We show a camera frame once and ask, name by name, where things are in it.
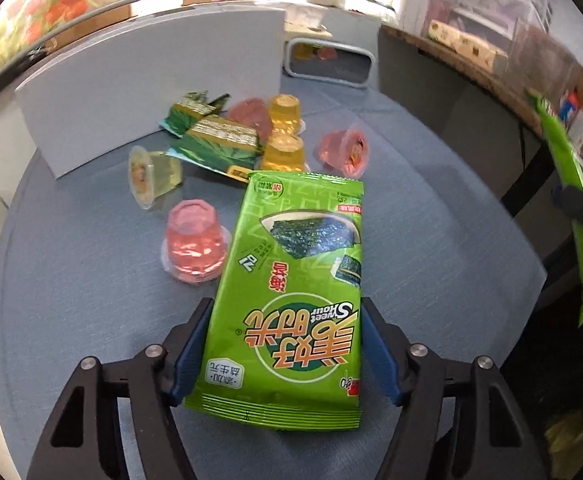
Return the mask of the green seaweed snack bag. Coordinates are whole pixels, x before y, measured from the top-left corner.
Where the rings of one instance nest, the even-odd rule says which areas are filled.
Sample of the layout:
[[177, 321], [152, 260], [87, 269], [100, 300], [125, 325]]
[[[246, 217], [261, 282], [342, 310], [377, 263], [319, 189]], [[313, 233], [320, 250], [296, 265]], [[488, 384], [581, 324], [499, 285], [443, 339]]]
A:
[[[555, 202], [557, 207], [571, 218], [579, 277], [583, 286], [583, 172], [573, 154], [565, 127], [551, 102], [537, 90], [527, 89], [526, 95], [540, 117], [545, 143], [561, 179], [561, 186], [554, 193]], [[583, 324], [583, 293], [579, 324]]]
[[188, 408], [278, 430], [359, 426], [363, 195], [329, 174], [252, 174]]

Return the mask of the green seaweed snack bag front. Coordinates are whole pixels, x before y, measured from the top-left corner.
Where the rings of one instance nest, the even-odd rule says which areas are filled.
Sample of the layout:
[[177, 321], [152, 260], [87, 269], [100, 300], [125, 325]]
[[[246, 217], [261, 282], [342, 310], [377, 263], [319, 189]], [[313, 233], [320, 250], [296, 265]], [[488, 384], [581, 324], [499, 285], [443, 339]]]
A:
[[329, 174], [252, 174], [188, 408], [278, 430], [359, 426], [363, 195]]

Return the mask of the pink jelly cup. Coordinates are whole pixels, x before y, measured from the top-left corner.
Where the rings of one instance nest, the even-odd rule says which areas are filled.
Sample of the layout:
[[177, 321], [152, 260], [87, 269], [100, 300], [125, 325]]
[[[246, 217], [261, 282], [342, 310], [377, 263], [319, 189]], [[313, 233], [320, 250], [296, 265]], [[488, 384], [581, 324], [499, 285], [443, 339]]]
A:
[[272, 122], [266, 102], [258, 98], [236, 103], [228, 110], [226, 118], [243, 126], [254, 128], [262, 145], [268, 142], [272, 133]]
[[323, 136], [317, 154], [323, 165], [346, 178], [357, 179], [369, 166], [369, 140], [358, 128], [333, 131]]
[[168, 214], [160, 261], [177, 280], [197, 285], [222, 274], [231, 233], [204, 200], [181, 200]]

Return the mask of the clear jelly cup with lid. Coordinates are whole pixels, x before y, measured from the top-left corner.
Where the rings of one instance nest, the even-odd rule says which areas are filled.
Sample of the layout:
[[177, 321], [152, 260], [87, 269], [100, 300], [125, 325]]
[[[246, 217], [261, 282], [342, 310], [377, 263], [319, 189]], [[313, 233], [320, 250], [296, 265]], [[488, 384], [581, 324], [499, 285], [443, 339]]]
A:
[[150, 209], [158, 198], [182, 184], [181, 162], [164, 152], [134, 145], [128, 157], [128, 182], [135, 202], [144, 210]]

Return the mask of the yellow jelly cup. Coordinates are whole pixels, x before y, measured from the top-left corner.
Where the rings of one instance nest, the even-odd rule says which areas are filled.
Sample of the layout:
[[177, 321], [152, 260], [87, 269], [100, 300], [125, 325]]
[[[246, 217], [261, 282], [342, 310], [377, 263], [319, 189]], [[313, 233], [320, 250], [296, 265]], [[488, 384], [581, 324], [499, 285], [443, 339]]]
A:
[[274, 132], [298, 136], [303, 131], [300, 101], [291, 94], [278, 94], [269, 105], [269, 117]]
[[305, 172], [305, 143], [294, 134], [273, 133], [264, 149], [260, 169]]

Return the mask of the green pea snack packet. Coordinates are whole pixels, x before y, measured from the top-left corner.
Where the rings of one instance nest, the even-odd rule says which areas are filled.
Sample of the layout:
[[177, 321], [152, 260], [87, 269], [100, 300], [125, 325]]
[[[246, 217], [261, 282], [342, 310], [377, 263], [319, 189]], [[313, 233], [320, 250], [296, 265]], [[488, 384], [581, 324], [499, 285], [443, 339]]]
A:
[[230, 179], [248, 182], [260, 144], [257, 130], [207, 116], [175, 140], [166, 154]]
[[159, 126], [176, 138], [182, 138], [204, 118], [219, 115], [230, 97], [229, 93], [224, 93], [209, 100], [207, 90], [188, 92], [170, 106], [168, 116], [159, 122]]

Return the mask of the wooden side shelf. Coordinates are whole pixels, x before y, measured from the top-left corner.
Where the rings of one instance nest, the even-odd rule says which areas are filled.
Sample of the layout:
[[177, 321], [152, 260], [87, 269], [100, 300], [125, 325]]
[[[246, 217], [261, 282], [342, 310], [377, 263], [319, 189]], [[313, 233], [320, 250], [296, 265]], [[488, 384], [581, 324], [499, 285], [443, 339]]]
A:
[[454, 73], [457, 73], [499, 102], [538, 139], [544, 138], [541, 119], [532, 105], [530, 96], [516, 93], [510, 86], [505, 84], [502, 78], [486, 72], [475, 63], [468, 61], [467, 58], [463, 58], [462, 55], [444, 47], [442, 44], [437, 44], [433, 40], [414, 36], [410, 32], [405, 32], [387, 24], [381, 26], [380, 30], [389, 38], [407, 44], [418, 54], [430, 58], [449, 70], [453, 70]]

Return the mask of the clear plastic container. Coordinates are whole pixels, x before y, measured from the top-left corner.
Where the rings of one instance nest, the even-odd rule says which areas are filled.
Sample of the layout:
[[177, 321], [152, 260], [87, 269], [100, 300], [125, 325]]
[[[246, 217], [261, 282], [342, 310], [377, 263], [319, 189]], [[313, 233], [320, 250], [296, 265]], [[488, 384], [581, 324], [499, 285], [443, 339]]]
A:
[[576, 87], [581, 66], [562, 44], [543, 29], [518, 20], [503, 80], [515, 92], [534, 90], [555, 107]]

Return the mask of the beige patterned carton box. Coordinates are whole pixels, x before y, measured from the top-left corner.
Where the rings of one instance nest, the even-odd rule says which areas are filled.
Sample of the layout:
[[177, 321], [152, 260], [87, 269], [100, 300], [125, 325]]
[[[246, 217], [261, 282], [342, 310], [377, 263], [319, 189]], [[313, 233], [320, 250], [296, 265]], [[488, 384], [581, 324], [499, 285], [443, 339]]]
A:
[[502, 75], [506, 70], [508, 55], [505, 51], [449, 24], [431, 20], [427, 29], [427, 37], [490, 74]]

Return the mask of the black grey bluetooth speaker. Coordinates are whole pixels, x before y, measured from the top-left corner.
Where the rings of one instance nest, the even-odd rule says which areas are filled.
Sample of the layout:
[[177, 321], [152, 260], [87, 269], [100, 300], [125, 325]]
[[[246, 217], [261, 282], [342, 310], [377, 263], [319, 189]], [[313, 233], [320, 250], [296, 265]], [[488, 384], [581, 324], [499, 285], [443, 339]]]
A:
[[290, 77], [365, 88], [375, 64], [376, 58], [369, 50], [331, 40], [296, 37], [286, 44], [283, 68]]

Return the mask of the tissue box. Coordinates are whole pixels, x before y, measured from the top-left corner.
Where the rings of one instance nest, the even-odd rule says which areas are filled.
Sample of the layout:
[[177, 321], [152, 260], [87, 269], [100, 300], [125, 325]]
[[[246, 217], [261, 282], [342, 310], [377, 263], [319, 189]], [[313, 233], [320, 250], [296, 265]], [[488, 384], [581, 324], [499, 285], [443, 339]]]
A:
[[331, 39], [333, 35], [323, 24], [325, 14], [322, 6], [289, 6], [285, 11], [285, 40], [297, 37]]

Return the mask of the white storage box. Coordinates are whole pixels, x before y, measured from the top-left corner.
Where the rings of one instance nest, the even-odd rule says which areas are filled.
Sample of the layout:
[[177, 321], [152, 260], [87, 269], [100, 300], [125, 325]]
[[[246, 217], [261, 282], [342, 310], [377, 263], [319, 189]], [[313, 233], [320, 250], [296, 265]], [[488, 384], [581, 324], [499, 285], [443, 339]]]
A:
[[157, 130], [190, 91], [232, 103], [281, 87], [285, 13], [207, 6], [145, 16], [52, 58], [15, 90], [54, 177]]

